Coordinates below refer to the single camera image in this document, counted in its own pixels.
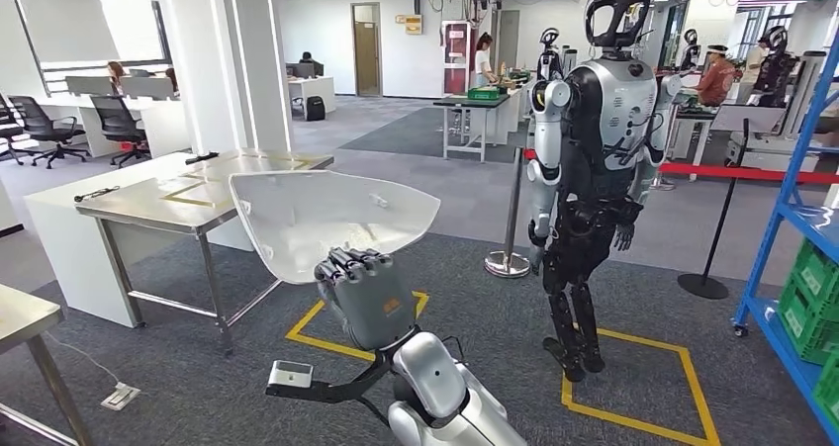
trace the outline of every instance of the green plastic crate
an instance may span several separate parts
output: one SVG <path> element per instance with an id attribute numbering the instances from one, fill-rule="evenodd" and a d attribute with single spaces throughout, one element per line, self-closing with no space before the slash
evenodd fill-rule
<path id="1" fill-rule="evenodd" d="M 815 402 L 839 429 L 839 354 L 833 354 L 824 364 L 818 383 L 813 389 Z"/>
<path id="2" fill-rule="evenodd" d="M 800 277 L 812 301 L 839 304 L 839 269 L 809 240 L 801 244 L 792 272 Z"/>
<path id="3" fill-rule="evenodd" d="M 839 352 L 839 322 L 820 318 L 800 290 L 791 293 L 779 303 L 781 323 L 801 359 L 824 365 L 830 354 Z"/>
<path id="4" fill-rule="evenodd" d="M 500 97 L 498 87 L 470 88 L 466 97 L 469 100 L 498 100 Z"/>

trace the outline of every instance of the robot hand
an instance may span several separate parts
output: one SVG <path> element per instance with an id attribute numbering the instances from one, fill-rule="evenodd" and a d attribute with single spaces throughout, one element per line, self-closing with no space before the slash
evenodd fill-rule
<path id="1" fill-rule="evenodd" d="M 635 224 L 618 225 L 614 230 L 614 247 L 617 251 L 625 251 L 632 244 L 632 237 L 635 236 Z"/>

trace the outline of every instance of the stanchion post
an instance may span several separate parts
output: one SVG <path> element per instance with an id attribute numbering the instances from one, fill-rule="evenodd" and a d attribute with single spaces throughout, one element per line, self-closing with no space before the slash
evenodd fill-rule
<path id="1" fill-rule="evenodd" d="M 746 147 L 749 145 L 749 119 L 743 119 L 743 144 L 740 146 L 740 153 L 737 154 L 737 166 L 743 163 L 743 157 L 746 154 Z M 731 196 L 734 194 L 734 186 L 737 184 L 737 178 L 732 177 L 728 183 L 728 192 L 725 194 L 725 202 L 722 203 L 722 211 L 719 214 L 719 222 L 716 224 L 716 232 L 713 235 L 713 242 L 710 245 L 707 259 L 705 260 L 705 269 L 701 275 L 695 273 L 686 273 L 679 275 L 679 286 L 688 293 L 707 298 L 709 300 L 723 300 L 728 298 L 728 288 L 722 283 L 713 278 L 708 277 L 710 272 L 710 265 L 713 263 L 713 255 L 716 253 L 716 246 L 719 244 L 719 237 L 722 235 L 722 227 L 725 225 L 725 217 L 728 215 L 728 208 L 731 206 Z"/>
<path id="2" fill-rule="evenodd" d="M 507 214 L 507 232 L 504 239 L 504 250 L 493 251 L 484 258 L 484 268 L 500 278 L 520 278 L 530 272 L 530 262 L 527 258 L 513 252 L 515 243 L 515 223 L 518 220 L 518 198 L 521 195 L 521 147 L 515 149 L 513 166 L 515 179 L 510 193 L 510 209 Z"/>

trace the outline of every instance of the yellow tape marking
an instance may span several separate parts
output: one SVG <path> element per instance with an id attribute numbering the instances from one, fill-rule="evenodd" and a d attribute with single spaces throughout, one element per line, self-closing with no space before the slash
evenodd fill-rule
<path id="1" fill-rule="evenodd" d="M 422 310 L 425 309 L 425 305 L 428 303 L 428 294 L 421 293 L 419 291 L 413 291 L 414 297 L 417 298 L 417 304 L 414 308 L 414 316 L 420 317 L 420 313 Z M 289 340 L 295 340 L 297 342 L 302 342 L 307 345 L 311 345 L 313 347 L 318 347 L 325 350 L 331 350 L 332 352 L 337 352 L 339 354 L 348 355 L 350 357 L 357 357 L 362 360 L 366 360 L 372 362 L 375 356 L 370 352 L 364 352 L 363 350 L 358 350 L 353 347 L 348 347 L 346 345 L 337 344 L 335 342 L 329 342 L 327 340 L 317 339 L 315 337 L 311 337 L 306 334 L 301 334 L 300 331 L 306 327 L 315 315 L 318 314 L 323 308 L 325 304 L 323 301 L 318 301 L 315 303 L 312 308 L 306 312 L 300 320 L 297 321 L 296 324 L 288 331 L 286 334 L 286 338 Z"/>
<path id="2" fill-rule="evenodd" d="M 624 334 L 623 332 L 616 332 L 607 329 L 598 329 L 598 334 L 678 353 L 679 360 L 682 361 L 682 367 L 685 369 L 685 375 L 688 377 L 688 385 L 691 387 L 691 395 L 694 397 L 694 402 L 697 404 L 699 420 L 702 423 L 702 429 L 704 430 L 705 437 L 697 438 L 696 436 L 665 428 L 657 424 L 648 423 L 646 421 L 630 418 L 610 411 L 604 411 L 591 406 L 585 406 L 584 404 L 574 403 L 572 384 L 565 378 L 565 376 L 562 377 L 562 404 L 566 405 L 571 411 L 575 411 L 580 414 L 586 414 L 604 421 L 610 421 L 612 423 L 646 431 L 674 441 L 681 441 L 694 446 L 719 446 L 719 436 L 716 434 L 716 427 L 713 424 L 713 419 L 710 417 L 710 410 L 708 409 L 705 397 L 702 394 L 702 388 L 699 386 L 699 378 L 697 377 L 696 370 L 694 370 L 694 363 L 691 361 L 691 354 L 687 348 L 681 345 L 668 344 L 667 342 L 661 342 L 659 340 L 647 339 L 645 337 L 638 337 L 636 335 Z"/>

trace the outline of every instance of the person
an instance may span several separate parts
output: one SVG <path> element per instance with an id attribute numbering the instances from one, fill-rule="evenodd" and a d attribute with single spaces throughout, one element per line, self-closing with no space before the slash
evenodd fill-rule
<path id="1" fill-rule="evenodd" d="M 493 38 L 484 33 L 478 38 L 478 44 L 475 51 L 475 86 L 483 87 L 491 83 L 498 83 L 499 78 L 493 73 L 493 67 L 490 65 L 490 45 L 493 43 Z"/>
<path id="2" fill-rule="evenodd" d="M 299 63 L 310 63 L 315 67 L 315 75 L 317 76 L 324 76 L 324 65 L 317 60 L 312 58 L 311 52 L 303 52 L 303 58 L 300 59 Z"/>
<path id="3" fill-rule="evenodd" d="M 111 60 L 108 62 L 108 74 L 111 76 L 111 88 L 114 94 L 123 94 L 123 84 L 121 79 L 126 76 L 126 69 L 119 62 Z"/>
<path id="4" fill-rule="evenodd" d="M 172 91 L 175 93 L 175 96 L 180 96 L 180 90 L 178 90 L 178 79 L 175 77 L 175 69 L 169 67 L 163 73 L 165 73 L 166 76 L 169 77 L 169 80 L 172 81 Z"/>
<path id="5" fill-rule="evenodd" d="M 758 44 L 749 50 L 746 55 L 746 67 L 743 69 L 743 76 L 740 78 L 740 88 L 737 89 L 737 104 L 745 105 L 752 95 L 755 82 L 760 75 L 760 66 L 763 59 L 769 54 L 769 39 L 760 38 Z"/>
<path id="6" fill-rule="evenodd" d="M 709 45 L 706 65 L 710 65 L 708 72 L 694 87 L 699 96 L 699 104 L 707 107 L 718 107 L 725 101 L 731 84 L 734 82 L 734 65 L 726 58 L 728 47 L 725 45 Z"/>

